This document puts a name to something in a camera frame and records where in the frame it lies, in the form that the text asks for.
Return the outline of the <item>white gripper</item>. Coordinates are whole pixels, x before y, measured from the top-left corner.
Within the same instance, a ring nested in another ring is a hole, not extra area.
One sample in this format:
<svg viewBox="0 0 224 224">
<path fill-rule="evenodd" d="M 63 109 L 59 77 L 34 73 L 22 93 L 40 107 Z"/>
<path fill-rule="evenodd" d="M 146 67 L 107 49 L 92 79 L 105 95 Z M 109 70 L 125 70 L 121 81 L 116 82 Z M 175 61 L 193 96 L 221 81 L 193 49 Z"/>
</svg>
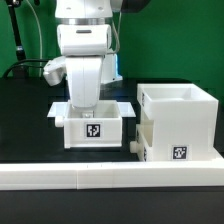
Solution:
<svg viewBox="0 0 224 224">
<path fill-rule="evenodd" d="M 76 108 L 92 108 L 99 100 L 103 58 L 101 56 L 67 57 L 66 74 L 70 100 Z M 93 118 L 93 112 L 83 112 Z"/>
</svg>

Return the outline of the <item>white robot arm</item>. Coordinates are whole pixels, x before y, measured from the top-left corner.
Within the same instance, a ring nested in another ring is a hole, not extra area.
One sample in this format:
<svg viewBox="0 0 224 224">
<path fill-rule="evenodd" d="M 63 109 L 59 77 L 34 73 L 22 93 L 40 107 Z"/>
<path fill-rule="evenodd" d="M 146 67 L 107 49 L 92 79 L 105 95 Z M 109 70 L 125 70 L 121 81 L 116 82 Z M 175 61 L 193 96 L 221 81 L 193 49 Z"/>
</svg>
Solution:
<svg viewBox="0 0 224 224">
<path fill-rule="evenodd" d="M 61 55 L 45 65 L 49 85 L 68 81 L 70 104 L 91 116 L 99 101 L 105 58 L 119 51 L 113 14 L 137 13 L 151 0 L 56 0 Z"/>
</svg>

